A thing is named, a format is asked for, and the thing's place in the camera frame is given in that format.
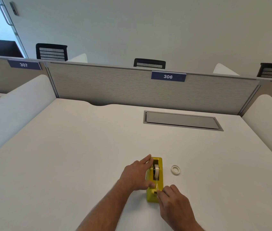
door handle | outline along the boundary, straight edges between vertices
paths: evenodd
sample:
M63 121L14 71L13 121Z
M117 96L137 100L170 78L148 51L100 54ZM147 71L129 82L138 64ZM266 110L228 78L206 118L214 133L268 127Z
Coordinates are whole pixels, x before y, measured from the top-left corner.
M5 6L4 4L0 4L0 11L2 12L3 14L3 17L5 18L5 21L6 23L9 25L9 26L13 26L13 24L9 23L8 20L7 20L7 16L5 15L4 11L3 11L3 6Z

hairy arm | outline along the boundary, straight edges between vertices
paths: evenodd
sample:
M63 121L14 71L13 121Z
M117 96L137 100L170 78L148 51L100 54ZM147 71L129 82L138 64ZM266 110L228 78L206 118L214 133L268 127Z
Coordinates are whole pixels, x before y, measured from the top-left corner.
M153 158L148 155L126 166L114 187L91 210L76 231L114 231L130 194L134 190L155 186L153 182L145 180L146 171L152 163Z

right hand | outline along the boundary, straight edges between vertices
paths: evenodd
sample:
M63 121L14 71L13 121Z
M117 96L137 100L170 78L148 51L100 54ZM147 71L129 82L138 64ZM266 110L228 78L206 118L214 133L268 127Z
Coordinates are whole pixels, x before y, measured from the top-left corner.
M161 217L174 231L203 230L197 223L188 198L175 185L157 191Z

tape roll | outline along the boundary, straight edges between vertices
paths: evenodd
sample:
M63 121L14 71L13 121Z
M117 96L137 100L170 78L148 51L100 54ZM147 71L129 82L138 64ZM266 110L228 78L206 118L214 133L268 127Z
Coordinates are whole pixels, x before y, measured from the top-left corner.
M157 179L157 178L158 178L158 175L159 175L159 167L158 167L158 164L155 164L154 167L155 167L154 179Z
M176 176L179 175L180 172L181 172L180 167L177 166L177 165L173 165L173 166L171 167L170 171L172 172L173 175L176 175Z

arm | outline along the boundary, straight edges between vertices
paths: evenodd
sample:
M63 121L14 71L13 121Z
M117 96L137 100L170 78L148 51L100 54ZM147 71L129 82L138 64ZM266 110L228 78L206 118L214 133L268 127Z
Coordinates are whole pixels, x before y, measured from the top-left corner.
M195 219L188 198L175 185L157 191L161 217L174 231L204 231Z
M154 183L145 180L147 169L153 163L151 155L124 168L120 179L102 200L84 218L76 231L114 231L126 204L134 190L146 190Z

